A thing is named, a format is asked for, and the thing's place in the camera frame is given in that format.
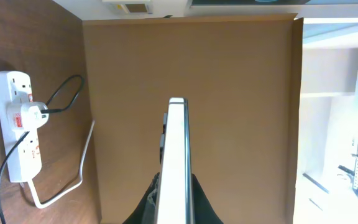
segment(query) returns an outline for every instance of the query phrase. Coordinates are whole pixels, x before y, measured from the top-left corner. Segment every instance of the electrical outlet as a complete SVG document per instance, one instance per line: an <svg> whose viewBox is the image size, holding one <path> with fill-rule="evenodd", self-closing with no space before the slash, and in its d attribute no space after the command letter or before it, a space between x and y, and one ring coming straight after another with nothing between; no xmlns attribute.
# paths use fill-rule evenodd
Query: electrical outlet
<svg viewBox="0 0 358 224"><path fill-rule="evenodd" d="M0 120L5 153L23 135L23 130L13 130L8 122L7 108L10 104L32 102L30 76L18 71L0 72ZM20 124L21 117L15 117L14 122ZM11 182L27 182L41 170L42 162L39 150L37 130L30 131L22 143L11 154L7 162Z"/></svg>

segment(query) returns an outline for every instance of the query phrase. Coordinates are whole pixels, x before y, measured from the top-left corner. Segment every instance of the cardboard box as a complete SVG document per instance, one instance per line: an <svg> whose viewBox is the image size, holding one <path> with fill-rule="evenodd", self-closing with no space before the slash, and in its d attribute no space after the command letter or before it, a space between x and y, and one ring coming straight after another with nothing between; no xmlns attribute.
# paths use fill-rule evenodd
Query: cardboard box
<svg viewBox="0 0 358 224"><path fill-rule="evenodd" d="M159 172L162 116L190 108L191 160L225 223L292 223L303 20L294 14L84 23L103 221Z"/></svg>

